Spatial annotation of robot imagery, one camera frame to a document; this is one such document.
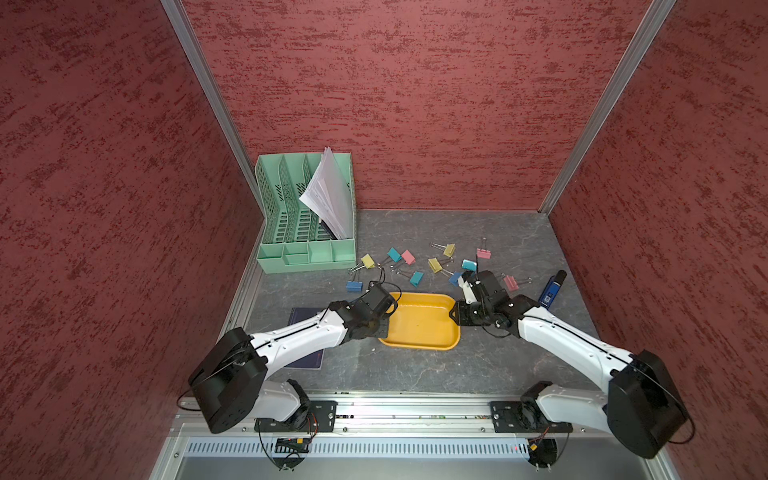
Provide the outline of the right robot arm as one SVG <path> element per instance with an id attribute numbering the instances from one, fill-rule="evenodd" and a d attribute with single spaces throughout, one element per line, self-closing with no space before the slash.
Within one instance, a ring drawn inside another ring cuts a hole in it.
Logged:
<path id="1" fill-rule="evenodd" d="M 652 459 L 684 425 L 695 422 L 660 357 L 612 346 L 551 313 L 566 277 L 558 271 L 538 299 L 511 296 L 490 271 L 466 271 L 453 279 L 464 295 L 450 312 L 457 325 L 534 344 L 595 386 L 583 390 L 540 381 L 517 401 L 492 404 L 494 429 L 545 437 L 556 426 L 581 425 L 610 433 L 631 453 Z"/>

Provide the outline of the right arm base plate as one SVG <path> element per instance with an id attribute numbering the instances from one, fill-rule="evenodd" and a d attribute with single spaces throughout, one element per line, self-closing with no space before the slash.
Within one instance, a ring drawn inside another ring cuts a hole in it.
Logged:
<path id="1" fill-rule="evenodd" d="M 571 433 L 567 422 L 552 422 L 534 402 L 492 401 L 490 417 L 496 433 L 543 434 Z"/>

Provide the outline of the pink binder clip back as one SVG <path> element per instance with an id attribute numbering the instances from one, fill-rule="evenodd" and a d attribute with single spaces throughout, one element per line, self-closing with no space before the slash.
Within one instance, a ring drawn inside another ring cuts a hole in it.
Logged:
<path id="1" fill-rule="evenodd" d="M 476 248 L 476 256 L 479 259 L 491 259 L 492 258 L 492 252 L 487 248 L 487 238 L 482 237 L 480 240 L 480 245 Z"/>

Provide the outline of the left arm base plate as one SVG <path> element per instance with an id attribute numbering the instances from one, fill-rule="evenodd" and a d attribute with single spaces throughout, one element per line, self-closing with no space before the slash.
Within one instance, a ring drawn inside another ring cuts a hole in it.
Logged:
<path id="1" fill-rule="evenodd" d="M 254 429 L 261 433 L 316 433 L 332 432 L 335 426 L 338 403 L 336 401 L 309 400 L 288 417 L 277 421 L 257 418 Z"/>

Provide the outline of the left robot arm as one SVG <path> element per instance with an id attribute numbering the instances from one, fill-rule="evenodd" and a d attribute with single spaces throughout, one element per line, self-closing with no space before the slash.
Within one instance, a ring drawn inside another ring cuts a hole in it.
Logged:
<path id="1" fill-rule="evenodd" d="M 274 382 L 270 377 L 318 351 L 387 336 L 400 298 L 382 282 L 372 281 L 359 297 L 332 301 L 314 316 L 281 329 L 227 331 L 188 379 L 209 431 L 221 434 L 250 415 L 284 424 L 291 431 L 315 431 L 310 400 L 298 382 Z"/>

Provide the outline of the yellow plastic storage box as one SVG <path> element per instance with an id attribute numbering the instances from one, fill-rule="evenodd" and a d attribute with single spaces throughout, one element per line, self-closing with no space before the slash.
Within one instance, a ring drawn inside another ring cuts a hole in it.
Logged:
<path id="1" fill-rule="evenodd" d="M 448 351 L 461 338 L 460 327 L 450 317 L 456 301 L 448 295 L 404 292 L 390 316 L 388 347 Z"/>

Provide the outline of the teal white binder clip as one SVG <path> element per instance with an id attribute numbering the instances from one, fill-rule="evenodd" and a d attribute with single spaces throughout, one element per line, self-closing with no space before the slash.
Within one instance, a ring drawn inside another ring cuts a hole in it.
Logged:
<path id="1" fill-rule="evenodd" d="M 476 260 L 463 259 L 462 268 L 466 271 L 476 272 L 478 270 L 478 263 Z"/>

